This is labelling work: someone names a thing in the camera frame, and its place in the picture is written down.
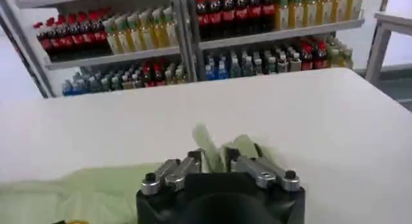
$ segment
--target dark soda bottle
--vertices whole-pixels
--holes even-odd
[[[210,37],[208,4],[207,0],[196,0],[196,2],[196,13],[198,14],[200,38],[205,40]]]
[[[210,20],[210,31],[211,38],[220,38],[222,34],[222,24],[221,24],[221,1],[220,0],[210,0],[209,4],[209,20]]]
[[[249,21],[250,21],[250,32],[256,34],[262,30],[262,6],[261,0],[250,0],[249,4]]]
[[[307,44],[302,49],[302,70],[311,70],[313,68],[312,47]]]
[[[223,2],[223,31],[226,37],[234,35],[234,0],[224,0]]]
[[[79,18],[80,32],[84,39],[84,51],[85,53],[87,52],[86,55],[88,55],[89,57],[98,55],[95,51],[96,38],[95,33],[91,29],[90,20],[84,12],[79,12],[77,14],[77,17]]]
[[[326,45],[324,42],[320,42],[314,53],[314,68],[317,70],[327,68],[327,60]]]
[[[235,18],[236,18],[236,34],[245,35],[250,33],[248,22],[248,1],[236,0]]]
[[[262,2],[263,31],[271,32],[275,29],[275,0],[263,0]]]

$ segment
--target cola bottle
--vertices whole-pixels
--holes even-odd
[[[199,32],[202,40],[210,37],[209,31],[209,7],[207,0],[196,0],[196,13],[198,14]]]
[[[263,31],[271,32],[275,29],[275,0],[262,0]]]
[[[210,0],[209,2],[209,21],[210,21],[210,31],[211,38],[220,38],[222,33],[221,24],[221,1],[220,0]]]
[[[261,29],[262,29],[261,16],[262,16],[261,0],[250,0],[249,22],[250,22],[250,32],[252,34],[261,32]]]
[[[234,35],[234,0],[224,0],[223,2],[223,31],[226,37]]]
[[[245,34],[250,33],[249,22],[248,22],[248,1],[247,0],[236,0],[235,18],[236,18],[236,34],[245,35]]]

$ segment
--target red label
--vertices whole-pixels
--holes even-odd
[[[236,10],[236,18],[238,19],[246,19],[247,18],[247,9],[244,10]]]
[[[52,47],[52,43],[50,42],[49,39],[43,39],[40,41],[41,46],[45,50],[49,50]]]
[[[275,6],[274,5],[267,5],[263,7],[263,14],[265,15],[273,15],[275,14]]]
[[[232,21],[234,19],[234,10],[223,12],[224,21]]]
[[[259,7],[251,7],[249,9],[249,14],[251,17],[260,17],[260,15],[262,14],[262,8]]]
[[[211,20],[211,23],[220,23],[221,13],[209,14],[209,19]]]
[[[198,16],[199,25],[207,25],[209,23],[209,16],[207,14]]]
[[[84,39],[83,39],[83,36],[81,34],[72,35],[71,38],[73,39],[73,42],[75,44],[83,44],[84,43]]]
[[[313,66],[312,62],[303,62],[302,63],[302,70],[311,70]]]

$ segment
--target juice bottle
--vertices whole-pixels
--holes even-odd
[[[277,0],[275,27],[276,30],[286,30],[289,22],[288,0]]]
[[[149,22],[149,11],[146,10],[139,15],[140,18],[140,31],[142,32],[142,37],[144,41],[144,50],[152,50],[157,48],[157,40],[155,32],[152,29],[151,23]]]
[[[361,13],[363,0],[348,0],[348,8],[346,9],[345,20],[356,20]]]
[[[336,23],[336,22],[344,21],[347,8],[348,8],[348,0],[333,0],[332,22]]]
[[[117,35],[124,53],[134,52],[135,44],[130,36],[130,29],[127,27],[126,17],[121,16],[115,20],[117,26]]]
[[[166,20],[166,32],[169,38],[169,43],[171,46],[177,46],[179,44],[178,38],[176,36],[176,25],[173,20],[172,7],[163,10]]]
[[[103,22],[104,29],[106,30],[107,37],[106,40],[108,41],[111,51],[114,54],[121,54],[123,53],[123,48],[122,44],[120,43],[120,40],[117,37],[117,34],[115,32],[115,29],[113,27],[113,20],[108,19]]]
[[[289,2],[289,28],[303,27],[303,4],[302,0]]]
[[[167,36],[165,21],[163,16],[163,8],[157,8],[152,13],[154,19],[153,30],[156,35],[156,39],[159,47],[167,47],[170,45],[169,38]]]
[[[136,51],[143,50],[142,43],[141,43],[141,34],[138,29],[138,16],[137,13],[133,13],[129,17],[127,17],[127,25],[130,28],[130,36],[133,41],[133,45],[135,46]]]
[[[303,10],[303,26],[315,26],[317,16],[316,0],[305,0]]]

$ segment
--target bottle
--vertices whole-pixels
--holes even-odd
[[[241,68],[238,62],[238,58],[232,58],[232,65],[230,66],[230,77],[239,78],[242,76]]]
[[[302,49],[302,70],[313,68],[312,47],[304,45]]]
[[[127,25],[130,29],[130,36],[133,42],[133,46],[135,47],[136,51],[143,50],[142,43],[141,43],[141,34],[138,28],[138,16],[137,13],[131,14],[127,17]]]
[[[348,8],[346,9],[345,20],[356,20],[361,13],[363,0],[348,0]]]
[[[196,13],[198,14],[199,32],[202,40],[210,37],[208,11],[207,0],[196,0]]]
[[[157,8],[156,10],[154,10],[152,12],[152,16],[154,20],[153,31],[156,35],[158,47],[164,48],[170,46],[164,23],[163,8]]]
[[[236,7],[234,11],[236,18],[236,34],[249,34],[249,19],[248,19],[248,1],[236,0]]]
[[[328,56],[326,53],[326,45],[324,42],[320,42],[317,49],[315,49],[315,54],[314,54],[314,64],[315,64],[315,69],[323,69],[327,68],[327,60]]]
[[[166,19],[166,32],[167,37],[169,38],[169,43],[171,46],[177,46],[179,42],[176,36],[176,25],[173,20],[172,7],[170,6],[169,8],[163,10],[163,14]]]
[[[142,32],[144,41],[144,43],[142,43],[143,50],[152,50],[158,46],[155,32],[151,28],[151,24],[149,22],[149,11],[150,10],[146,10],[139,15],[140,31]]]
[[[315,26],[317,16],[316,0],[305,0],[303,9],[303,26]]]
[[[250,21],[250,32],[252,34],[257,34],[262,32],[262,6],[261,0],[250,0],[249,4],[249,21]]]
[[[104,29],[106,30],[106,40],[109,43],[110,49],[114,54],[123,53],[123,48],[118,39],[115,30],[113,28],[113,20],[109,19],[103,22]]]
[[[277,61],[277,72],[278,73],[286,73],[289,68],[289,63],[286,60],[285,53],[281,53],[279,56],[279,60]]]
[[[262,30],[271,32],[275,29],[275,0],[262,0]]]
[[[253,64],[252,64],[252,57],[248,56],[246,57],[246,62],[243,65],[243,76],[249,77],[253,76]]]
[[[279,0],[275,14],[276,30],[286,30],[289,26],[288,0]]]
[[[332,6],[332,22],[341,22],[345,20],[348,0],[334,0]]]
[[[222,20],[221,20],[222,4],[220,0],[209,1],[209,21],[210,21],[210,33],[212,39],[218,39],[222,37]]]
[[[115,20],[117,26],[117,35],[120,43],[122,44],[124,53],[131,53],[136,51],[135,44],[131,38],[131,30],[127,27],[127,21],[125,16],[118,17]]]
[[[289,28],[303,27],[302,0],[293,0],[289,3]]]
[[[224,0],[222,18],[224,36],[231,37],[235,35],[234,0]]]
[[[218,78],[219,79],[227,79],[229,76],[227,74],[226,66],[223,61],[219,61],[219,72]]]

